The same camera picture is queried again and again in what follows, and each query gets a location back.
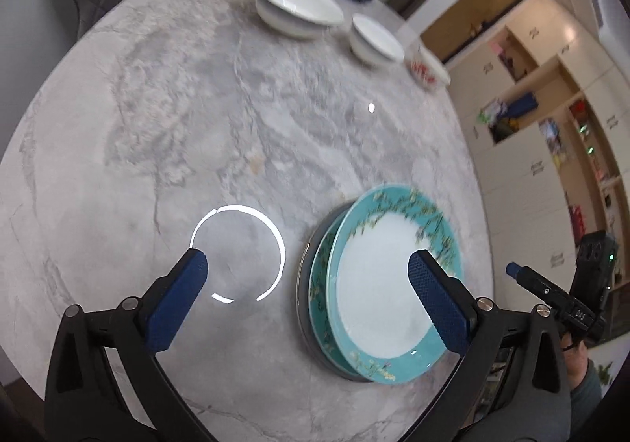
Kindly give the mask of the right forearm grey sleeve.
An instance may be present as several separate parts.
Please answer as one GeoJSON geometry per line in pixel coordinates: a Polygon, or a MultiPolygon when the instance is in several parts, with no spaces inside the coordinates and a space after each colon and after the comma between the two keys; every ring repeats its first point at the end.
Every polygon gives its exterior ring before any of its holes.
{"type": "Polygon", "coordinates": [[[601,402],[602,392],[594,362],[586,359],[580,371],[569,376],[571,424],[573,436],[593,414],[601,402]]]}

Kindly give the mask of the person's right hand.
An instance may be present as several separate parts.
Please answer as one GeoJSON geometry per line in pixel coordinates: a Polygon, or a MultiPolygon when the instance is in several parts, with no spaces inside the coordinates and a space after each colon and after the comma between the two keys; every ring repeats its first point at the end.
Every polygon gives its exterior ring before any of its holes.
{"type": "Polygon", "coordinates": [[[569,333],[561,338],[561,350],[565,358],[567,379],[571,391],[584,380],[588,370],[588,352],[583,341],[575,343],[569,333]]]}

